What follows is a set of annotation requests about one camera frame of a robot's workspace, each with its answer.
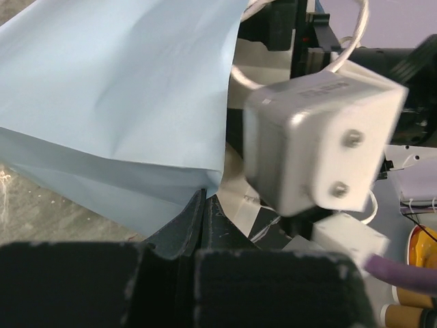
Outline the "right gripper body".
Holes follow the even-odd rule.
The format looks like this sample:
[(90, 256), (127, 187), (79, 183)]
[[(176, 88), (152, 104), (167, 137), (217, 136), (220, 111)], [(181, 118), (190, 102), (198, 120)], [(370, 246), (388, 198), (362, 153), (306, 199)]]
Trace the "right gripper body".
[(318, 72), (341, 50), (329, 20), (319, 1), (250, 1), (235, 66), (260, 85)]

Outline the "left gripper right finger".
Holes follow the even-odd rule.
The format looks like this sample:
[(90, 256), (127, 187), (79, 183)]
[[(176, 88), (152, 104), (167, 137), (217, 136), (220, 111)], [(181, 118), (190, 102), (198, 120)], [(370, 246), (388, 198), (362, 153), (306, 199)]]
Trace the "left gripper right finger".
[(204, 202), (195, 255), (195, 327), (375, 327), (361, 274), (339, 253), (223, 248), (212, 223), (220, 204)]

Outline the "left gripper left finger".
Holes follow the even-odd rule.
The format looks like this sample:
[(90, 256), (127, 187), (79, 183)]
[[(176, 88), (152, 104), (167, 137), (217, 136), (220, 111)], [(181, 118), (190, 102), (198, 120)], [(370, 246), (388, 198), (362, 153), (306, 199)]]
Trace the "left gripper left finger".
[(205, 191), (142, 242), (1, 246), (2, 327), (190, 327)]

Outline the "light blue paper bag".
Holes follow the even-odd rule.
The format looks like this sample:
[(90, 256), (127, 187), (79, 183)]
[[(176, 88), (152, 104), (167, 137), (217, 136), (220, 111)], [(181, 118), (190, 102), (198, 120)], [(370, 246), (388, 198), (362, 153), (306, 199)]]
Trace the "light blue paper bag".
[(217, 191), (228, 109), (289, 77), (243, 1), (36, 1), (1, 26), (1, 238), (97, 213), (149, 236)]

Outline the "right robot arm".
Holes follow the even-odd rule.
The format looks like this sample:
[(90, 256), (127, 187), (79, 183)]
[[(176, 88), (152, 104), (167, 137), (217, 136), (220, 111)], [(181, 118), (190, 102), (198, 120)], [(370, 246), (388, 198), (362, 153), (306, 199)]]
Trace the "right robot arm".
[[(330, 16), (304, 10), (306, 1), (273, 1), (244, 21), (238, 37), (261, 42), (268, 51), (290, 51), (288, 77), (293, 79), (325, 68), (331, 55), (342, 52), (330, 27)], [(414, 49), (356, 47), (350, 61), (408, 88), (391, 143), (436, 147), (436, 35)]]

